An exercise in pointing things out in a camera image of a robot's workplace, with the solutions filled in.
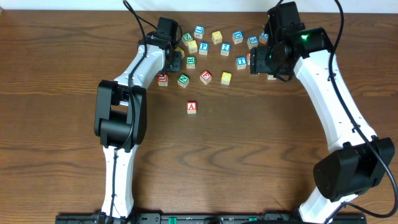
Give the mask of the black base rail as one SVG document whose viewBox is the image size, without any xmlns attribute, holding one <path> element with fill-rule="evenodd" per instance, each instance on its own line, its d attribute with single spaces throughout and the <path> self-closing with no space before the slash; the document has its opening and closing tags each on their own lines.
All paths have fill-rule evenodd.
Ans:
<svg viewBox="0 0 398 224">
<path fill-rule="evenodd" d="M 101 224 L 108 217 L 102 213 L 91 215 L 57 215 L 56 224 Z M 240 223 L 302 223 L 293 214 L 266 212 L 262 215 L 162 215 L 159 213 L 137 213 L 128 218 L 114 218 L 113 223 L 130 224 L 240 224 Z"/>
</svg>

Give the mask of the green 4 block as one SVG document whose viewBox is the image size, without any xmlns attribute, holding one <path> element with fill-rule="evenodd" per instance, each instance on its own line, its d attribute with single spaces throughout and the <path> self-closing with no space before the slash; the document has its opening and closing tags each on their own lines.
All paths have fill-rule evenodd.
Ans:
<svg viewBox="0 0 398 224">
<path fill-rule="evenodd" d="M 275 76 L 273 76 L 273 75 L 268 75 L 267 79 L 268 80 L 276 80 L 277 78 Z"/>
</svg>

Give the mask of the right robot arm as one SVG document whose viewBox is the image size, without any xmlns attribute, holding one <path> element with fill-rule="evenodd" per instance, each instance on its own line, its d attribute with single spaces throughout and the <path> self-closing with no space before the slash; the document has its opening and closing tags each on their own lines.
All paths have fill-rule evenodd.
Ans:
<svg viewBox="0 0 398 224">
<path fill-rule="evenodd" d="M 288 82 L 296 78 L 307 91 L 321 121 L 329 155 L 315 164 L 315 189 L 299 206 L 301 223 L 334 223 L 336 214 L 353 206 L 356 197 L 388 177 L 395 147 L 379 138 L 363 118 L 338 68 L 332 42 L 321 28 L 307 29 L 294 2 L 278 2 L 268 10 L 265 47 L 251 49 L 250 72 Z"/>
</svg>

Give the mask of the red U block right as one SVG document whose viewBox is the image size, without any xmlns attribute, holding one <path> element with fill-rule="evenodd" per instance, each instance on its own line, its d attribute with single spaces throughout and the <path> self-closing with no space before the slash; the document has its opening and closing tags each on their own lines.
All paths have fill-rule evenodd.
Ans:
<svg viewBox="0 0 398 224">
<path fill-rule="evenodd" d="M 250 63 L 251 63 L 251 53 L 248 53 L 246 55 L 246 60 L 247 60 L 247 64 L 250 65 Z"/>
</svg>

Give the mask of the green R block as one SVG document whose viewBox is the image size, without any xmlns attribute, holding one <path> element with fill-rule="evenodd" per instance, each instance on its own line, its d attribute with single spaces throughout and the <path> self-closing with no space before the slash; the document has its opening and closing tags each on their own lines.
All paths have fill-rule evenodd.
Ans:
<svg viewBox="0 0 398 224">
<path fill-rule="evenodd" d="M 186 57 L 186 66 L 187 66 L 187 69 L 195 69 L 195 67 L 196 67 L 196 57 L 187 56 Z"/>
</svg>

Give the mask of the blue D block right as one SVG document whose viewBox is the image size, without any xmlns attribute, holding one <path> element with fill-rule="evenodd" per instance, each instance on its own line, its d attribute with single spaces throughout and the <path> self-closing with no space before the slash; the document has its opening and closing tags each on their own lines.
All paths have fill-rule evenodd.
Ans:
<svg viewBox="0 0 398 224">
<path fill-rule="evenodd" d="M 269 34 L 265 33 L 265 32 L 261 32 L 260 36 L 259 36 L 259 42 L 267 45 L 269 40 Z"/>
</svg>

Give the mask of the blue d block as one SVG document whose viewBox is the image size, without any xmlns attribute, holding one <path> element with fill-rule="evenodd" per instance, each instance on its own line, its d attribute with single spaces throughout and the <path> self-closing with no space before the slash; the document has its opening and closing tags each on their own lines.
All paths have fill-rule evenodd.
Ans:
<svg viewBox="0 0 398 224">
<path fill-rule="evenodd" d="M 244 39 L 243 32 L 241 30 L 234 31 L 232 34 L 232 39 L 233 39 L 234 44 L 241 43 Z"/>
<path fill-rule="evenodd" d="M 260 36 L 259 36 L 259 42 L 267 45 L 269 40 L 269 34 L 265 33 L 265 32 L 261 32 Z"/>
</svg>

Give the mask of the blue D block left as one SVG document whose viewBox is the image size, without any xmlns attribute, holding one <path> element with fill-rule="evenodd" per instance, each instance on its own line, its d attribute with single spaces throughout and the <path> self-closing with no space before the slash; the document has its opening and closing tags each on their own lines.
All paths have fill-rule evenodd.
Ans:
<svg viewBox="0 0 398 224">
<path fill-rule="evenodd" d="M 232 39 L 233 39 L 234 44 L 241 43 L 244 39 L 243 32 L 241 30 L 234 31 L 232 34 Z"/>
</svg>

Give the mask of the blue 2 block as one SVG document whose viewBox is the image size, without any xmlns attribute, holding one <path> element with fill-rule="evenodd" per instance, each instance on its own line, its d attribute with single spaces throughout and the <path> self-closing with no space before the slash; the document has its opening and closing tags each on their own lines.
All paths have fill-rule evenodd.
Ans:
<svg viewBox="0 0 398 224">
<path fill-rule="evenodd" d="M 228 43 L 221 44 L 220 54 L 223 56 L 228 56 L 231 50 L 231 45 Z"/>
</svg>

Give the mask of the red A block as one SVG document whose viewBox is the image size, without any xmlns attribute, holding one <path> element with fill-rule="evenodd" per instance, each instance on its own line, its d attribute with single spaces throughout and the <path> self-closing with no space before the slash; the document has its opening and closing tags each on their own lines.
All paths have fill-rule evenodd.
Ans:
<svg viewBox="0 0 398 224">
<path fill-rule="evenodd" d="M 197 103 L 196 101 L 187 102 L 187 113 L 196 114 L 197 113 Z"/>
</svg>

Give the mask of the yellow block middle left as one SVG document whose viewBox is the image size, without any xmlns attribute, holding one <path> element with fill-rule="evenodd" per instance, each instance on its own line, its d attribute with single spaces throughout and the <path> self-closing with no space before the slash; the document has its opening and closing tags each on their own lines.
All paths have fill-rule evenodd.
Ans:
<svg viewBox="0 0 398 224">
<path fill-rule="evenodd" d="M 184 57 L 185 57 L 185 52 L 184 52 L 184 50 L 181 49 L 180 47 L 176 47 L 176 48 L 175 48 L 175 51 L 181 53 L 181 58 L 184 58 Z"/>
</svg>

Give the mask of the red u block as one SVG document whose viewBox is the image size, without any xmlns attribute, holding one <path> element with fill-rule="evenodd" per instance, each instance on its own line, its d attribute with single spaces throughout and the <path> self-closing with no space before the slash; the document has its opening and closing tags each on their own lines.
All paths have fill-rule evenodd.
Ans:
<svg viewBox="0 0 398 224">
<path fill-rule="evenodd" d="M 248 53 L 246 55 L 246 60 L 247 60 L 247 64 L 250 65 L 250 63 L 251 63 L 251 53 Z"/>
<path fill-rule="evenodd" d="M 167 86 L 169 84 L 169 77 L 167 74 L 159 75 L 157 79 L 159 86 Z"/>
</svg>

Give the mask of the yellow block top middle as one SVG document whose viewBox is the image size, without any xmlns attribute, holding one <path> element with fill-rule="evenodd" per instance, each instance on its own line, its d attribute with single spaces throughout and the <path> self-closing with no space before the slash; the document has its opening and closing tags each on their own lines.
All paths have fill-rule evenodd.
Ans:
<svg viewBox="0 0 398 224">
<path fill-rule="evenodd" d="M 214 43 L 215 45 L 216 45 L 216 44 L 222 43 L 222 41 L 223 41 L 222 33 L 221 33 L 219 30 L 213 32 L 213 33 L 211 34 L 211 39 L 212 39 L 212 41 L 213 41 L 213 43 Z"/>
</svg>

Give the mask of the green N block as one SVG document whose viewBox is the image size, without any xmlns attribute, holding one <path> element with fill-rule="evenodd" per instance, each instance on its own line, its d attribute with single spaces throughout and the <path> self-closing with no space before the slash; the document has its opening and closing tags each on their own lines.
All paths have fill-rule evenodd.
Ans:
<svg viewBox="0 0 398 224">
<path fill-rule="evenodd" d="M 186 74 L 181 74 L 177 79 L 177 84 L 183 88 L 186 88 L 189 84 L 190 77 Z"/>
</svg>

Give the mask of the blue 5 block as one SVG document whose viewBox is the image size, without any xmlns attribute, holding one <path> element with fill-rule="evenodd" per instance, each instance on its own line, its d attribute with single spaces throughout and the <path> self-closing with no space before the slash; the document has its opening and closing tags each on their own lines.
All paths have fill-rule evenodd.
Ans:
<svg viewBox="0 0 398 224">
<path fill-rule="evenodd" d="M 254 47 L 257 47 L 258 44 L 259 44 L 259 40 L 258 40 L 257 36 L 250 36 L 250 37 L 248 37 L 247 44 L 248 44 L 248 48 L 249 48 L 249 49 L 252 49 L 252 48 L 254 48 Z"/>
</svg>

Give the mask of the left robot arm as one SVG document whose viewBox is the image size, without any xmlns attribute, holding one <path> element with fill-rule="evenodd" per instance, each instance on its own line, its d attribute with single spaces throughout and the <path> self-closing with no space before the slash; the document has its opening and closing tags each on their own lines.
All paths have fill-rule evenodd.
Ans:
<svg viewBox="0 0 398 224">
<path fill-rule="evenodd" d="M 147 128 L 147 89 L 158 74 L 180 71 L 182 56 L 175 47 L 181 36 L 175 20 L 160 17 L 155 31 L 139 41 L 127 69 L 98 85 L 94 132 L 106 159 L 100 223 L 126 223 L 131 215 L 134 157 Z"/>
</svg>

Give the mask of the yellow O block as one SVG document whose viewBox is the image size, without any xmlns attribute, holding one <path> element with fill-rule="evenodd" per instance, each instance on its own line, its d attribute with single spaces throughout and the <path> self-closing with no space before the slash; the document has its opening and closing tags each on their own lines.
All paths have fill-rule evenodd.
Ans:
<svg viewBox="0 0 398 224">
<path fill-rule="evenodd" d="M 229 85 L 231 81 L 232 74 L 228 72 L 223 72 L 221 76 L 221 84 Z"/>
</svg>

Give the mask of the blue P block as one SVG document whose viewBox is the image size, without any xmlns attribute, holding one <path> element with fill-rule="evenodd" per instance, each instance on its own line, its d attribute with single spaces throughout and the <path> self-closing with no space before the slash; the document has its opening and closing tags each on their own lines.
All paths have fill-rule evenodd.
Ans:
<svg viewBox="0 0 398 224">
<path fill-rule="evenodd" d="M 200 42 L 199 48 L 198 48 L 198 53 L 200 55 L 208 55 L 208 50 L 209 50 L 209 43 Z"/>
</svg>

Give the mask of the blue L block top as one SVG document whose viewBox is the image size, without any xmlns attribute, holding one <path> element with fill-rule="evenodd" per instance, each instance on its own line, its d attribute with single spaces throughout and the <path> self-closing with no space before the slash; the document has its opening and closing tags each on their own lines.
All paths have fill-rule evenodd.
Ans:
<svg viewBox="0 0 398 224">
<path fill-rule="evenodd" d="M 195 26 L 194 38 L 202 39 L 204 35 L 205 28 L 203 26 Z"/>
</svg>

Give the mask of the red U block left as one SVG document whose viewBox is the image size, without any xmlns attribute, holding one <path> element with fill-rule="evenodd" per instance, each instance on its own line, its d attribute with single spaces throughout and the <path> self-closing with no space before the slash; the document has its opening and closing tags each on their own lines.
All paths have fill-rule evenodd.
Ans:
<svg viewBox="0 0 398 224">
<path fill-rule="evenodd" d="M 167 74 L 159 75 L 157 79 L 159 86 L 167 86 L 169 84 L 169 77 Z"/>
</svg>

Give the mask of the green Z block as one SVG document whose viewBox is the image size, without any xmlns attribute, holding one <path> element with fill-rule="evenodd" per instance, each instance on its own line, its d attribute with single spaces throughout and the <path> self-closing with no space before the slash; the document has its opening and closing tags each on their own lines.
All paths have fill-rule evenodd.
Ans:
<svg viewBox="0 0 398 224">
<path fill-rule="evenodd" d="M 193 36 L 191 35 L 191 33 L 186 32 L 186 33 L 184 33 L 184 34 L 182 35 L 182 41 L 183 41 L 183 44 L 184 44 L 185 46 L 187 46 L 188 43 L 189 43 L 190 41 L 192 41 L 192 40 L 193 40 Z"/>
</svg>

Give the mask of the blue T block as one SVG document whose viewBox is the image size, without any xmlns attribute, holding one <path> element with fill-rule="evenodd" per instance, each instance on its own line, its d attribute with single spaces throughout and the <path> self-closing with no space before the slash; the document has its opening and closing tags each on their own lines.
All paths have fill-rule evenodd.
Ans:
<svg viewBox="0 0 398 224">
<path fill-rule="evenodd" d="M 248 63 L 247 63 L 246 57 L 237 57 L 236 58 L 236 68 L 238 70 L 245 69 L 247 64 Z"/>
</svg>

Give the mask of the red E block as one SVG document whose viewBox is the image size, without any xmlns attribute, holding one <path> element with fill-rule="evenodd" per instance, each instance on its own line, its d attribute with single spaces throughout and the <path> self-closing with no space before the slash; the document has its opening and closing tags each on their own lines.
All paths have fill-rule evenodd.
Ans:
<svg viewBox="0 0 398 224">
<path fill-rule="evenodd" d="M 200 80 L 205 84 L 209 84 L 212 80 L 212 74 L 208 71 L 205 70 L 203 73 L 200 74 Z"/>
</svg>

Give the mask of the yellow S block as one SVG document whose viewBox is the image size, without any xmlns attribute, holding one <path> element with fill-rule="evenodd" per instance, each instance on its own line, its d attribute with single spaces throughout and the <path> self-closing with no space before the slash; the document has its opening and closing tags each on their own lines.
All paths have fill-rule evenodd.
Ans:
<svg viewBox="0 0 398 224">
<path fill-rule="evenodd" d="M 188 47 L 188 52 L 190 54 L 194 54 L 194 53 L 198 52 L 198 45 L 195 40 L 191 40 L 191 41 L 187 42 L 187 47 Z"/>
</svg>

